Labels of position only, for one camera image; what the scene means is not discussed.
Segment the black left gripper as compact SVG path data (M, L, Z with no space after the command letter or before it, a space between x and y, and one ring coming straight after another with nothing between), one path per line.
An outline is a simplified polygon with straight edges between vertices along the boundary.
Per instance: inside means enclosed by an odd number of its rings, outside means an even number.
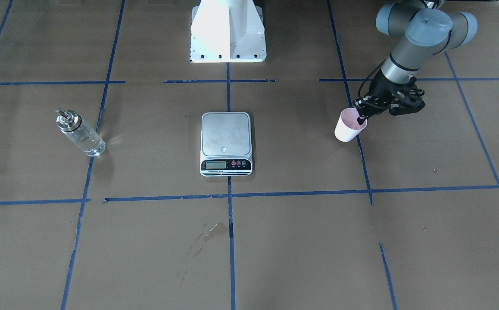
M352 101L358 111L357 124L366 126L367 118L385 111L392 116L420 112L426 106L422 99L425 91L417 88L416 81L415 77L411 77L409 82L397 84L384 77L378 69L365 96L361 95L362 83L358 98Z

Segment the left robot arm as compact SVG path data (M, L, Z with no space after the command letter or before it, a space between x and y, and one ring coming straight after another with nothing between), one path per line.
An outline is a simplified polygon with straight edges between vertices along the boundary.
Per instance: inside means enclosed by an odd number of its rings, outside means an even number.
M354 100L362 125L388 111L393 116L420 112L424 90L416 86L416 74L433 55L470 42L478 22L470 12L446 14L441 0L404 0L384 5L376 16L376 29L399 41L386 59L369 75L368 91Z

